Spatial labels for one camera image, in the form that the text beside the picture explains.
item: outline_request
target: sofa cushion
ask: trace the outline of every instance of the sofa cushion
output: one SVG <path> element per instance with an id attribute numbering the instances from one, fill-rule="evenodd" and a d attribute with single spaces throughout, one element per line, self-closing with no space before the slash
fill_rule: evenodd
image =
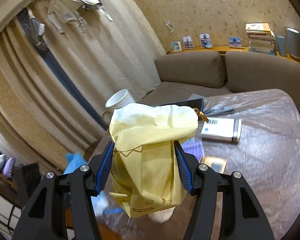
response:
<path id="1" fill-rule="evenodd" d="M 14 164 L 16 163 L 17 157 L 11 157 L 7 160 L 6 164 L 3 167 L 2 170 L 2 176 L 4 178 L 12 178 L 12 170 L 14 167 Z"/>
<path id="2" fill-rule="evenodd" d="M 300 112 L 300 64 L 255 52 L 226 53 L 229 90 L 246 92 L 278 88 L 287 92 Z"/>
<path id="3" fill-rule="evenodd" d="M 206 88 L 176 82 L 162 82 L 155 90 L 142 99 L 139 103 L 157 106 L 187 100 L 192 94 L 205 97 L 232 94 L 227 86 L 222 88 Z"/>
<path id="4" fill-rule="evenodd" d="M 162 55 L 155 59 L 162 81 L 212 88 L 225 83 L 225 70 L 217 51 L 191 51 Z"/>

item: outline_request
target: book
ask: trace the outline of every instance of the book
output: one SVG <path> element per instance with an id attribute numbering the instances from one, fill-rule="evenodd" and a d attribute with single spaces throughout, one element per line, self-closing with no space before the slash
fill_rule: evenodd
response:
<path id="1" fill-rule="evenodd" d="M 250 38 L 250 39 L 249 39 L 249 42 L 273 45 L 272 40 L 267 40 L 267 39 Z"/>
<path id="2" fill-rule="evenodd" d="M 247 32 L 265 32 L 271 33 L 271 29 L 268 23 L 247 23 L 246 24 Z"/>
<path id="3" fill-rule="evenodd" d="M 271 53 L 272 51 L 274 52 L 274 49 L 263 49 L 263 48 L 250 48 L 249 47 L 249 51 L 252 52 L 264 52 L 264 53 Z"/>
<path id="4" fill-rule="evenodd" d="M 238 143 L 241 123 L 241 119 L 209 117 L 209 122 L 203 124 L 201 135 L 206 139 Z"/>
<path id="5" fill-rule="evenodd" d="M 267 48 L 250 48 L 249 50 L 254 50 L 254 51 L 261 51 L 261 52 L 266 52 L 266 53 L 270 53 L 273 49 L 267 49 Z"/>
<path id="6" fill-rule="evenodd" d="M 274 49 L 274 45 L 249 42 L 249 48 Z"/>
<path id="7" fill-rule="evenodd" d="M 208 165 L 217 173 L 224 174 L 226 170 L 227 160 L 218 157 L 206 156 L 202 159 L 201 163 Z"/>
<path id="8" fill-rule="evenodd" d="M 271 31 L 271 34 L 269 33 L 248 33 L 248 36 L 250 38 L 264 38 L 264 39 L 271 39 L 271 40 L 275 40 L 275 36 L 273 31 Z"/>
<path id="9" fill-rule="evenodd" d="M 250 51 L 250 52 L 254 52 L 254 53 L 262 53 L 262 54 L 267 54 L 267 55 L 275 56 L 275 53 L 274 53 L 273 50 L 272 50 L 270 53 L 268 53 L 268 52 L 263 52 L 263 51 L 255 51 L 255 50 L 250 50 L 250 49 L 249 49 L 249 51 Z"/>

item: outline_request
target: dining table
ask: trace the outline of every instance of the dining table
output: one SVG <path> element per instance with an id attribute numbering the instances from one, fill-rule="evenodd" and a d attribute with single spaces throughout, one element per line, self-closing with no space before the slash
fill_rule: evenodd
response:
<path id="1" fill-rule="evenodd" d="M 225 174 L 239 171 L 244 176 L 268 218 L 275 239 L 281 239 L 300 213 L 300 114 L 293 100 L 279 89 L 236 93 L 204 98 L 204 112 L 242 119 L 238 143 L 203 139 L 204 121 L 198 121 L 195 137 L 202 140 L 205 156 L 226 159 Z M 107 131 L 92 157 L 103 153 L 109 141 L 111 136 Z M 119 207 L 109 195 L 113 191 L 110 179 L 104 191 L 109 208 Z M 129 218 L 125 212 L 104 213 L 98 221 L 122 239 L 182 240 L 195 198 L 188 194 L 164 223 L 153 222 L 147 215 Z M 218 193 L 211 240 L 218 239 L 221 211 L 222 193 Z"/>

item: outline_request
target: barcode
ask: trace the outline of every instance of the barcode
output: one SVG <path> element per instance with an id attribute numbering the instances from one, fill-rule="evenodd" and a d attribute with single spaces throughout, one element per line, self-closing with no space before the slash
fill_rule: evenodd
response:
<path id="1" fill-rule="evenodd" d="M 218 123 L 218 120 L 213 120 L 213 119 L 210 119 L 208 124 L 217 124 Z"/>

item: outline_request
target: stack of books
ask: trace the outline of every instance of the stack of books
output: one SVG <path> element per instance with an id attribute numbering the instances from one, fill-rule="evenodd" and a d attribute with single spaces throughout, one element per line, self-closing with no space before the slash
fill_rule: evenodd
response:
<path id="1" fill-rule="evenodd" d="M 268 23 L 247 23 L 246 33 L 249 37 L 249 51 L 275 55 L 275 36 Z"/>

